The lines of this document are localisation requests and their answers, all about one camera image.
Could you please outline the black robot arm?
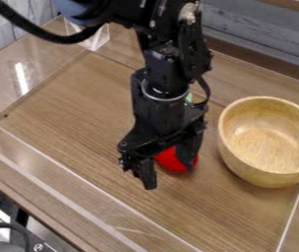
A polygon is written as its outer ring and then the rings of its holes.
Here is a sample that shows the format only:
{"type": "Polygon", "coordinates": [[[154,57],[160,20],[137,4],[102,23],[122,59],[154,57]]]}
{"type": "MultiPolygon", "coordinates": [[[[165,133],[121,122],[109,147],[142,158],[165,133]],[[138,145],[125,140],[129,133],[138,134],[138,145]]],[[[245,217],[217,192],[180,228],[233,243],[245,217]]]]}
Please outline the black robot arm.
{"type": "Polygon", "coordinates": [[[118,164],[145,189],[157,187],[154,156],[166,149],[192,169],[205,128],[207,101],[187,101],[189,86],[209,87],[211,52],[196,0],[51,0],[82,27],[117,23],[134,30],[144,67],[130,76],[133,126],[117,144],[118,164]]]}

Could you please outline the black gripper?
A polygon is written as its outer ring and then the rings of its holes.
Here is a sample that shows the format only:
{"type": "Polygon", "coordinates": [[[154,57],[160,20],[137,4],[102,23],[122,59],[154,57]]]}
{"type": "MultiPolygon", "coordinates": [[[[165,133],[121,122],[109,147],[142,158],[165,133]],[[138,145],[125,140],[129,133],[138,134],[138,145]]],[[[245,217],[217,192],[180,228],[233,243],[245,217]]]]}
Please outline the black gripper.
{"type": "Polygon", "coordinates": [[[134,118],[130,131],[117,144],[118,166],[141,181],[145,190],[157,188],[154,155],[175,147],[177,169],[193,169],[203,141],[209,87],[201,77],[177,80],[173,91],[161,90],[145,71],[130,76],[130,101],[134,118]],[[192,102],[185,97],[192,94],[192,102]]]}

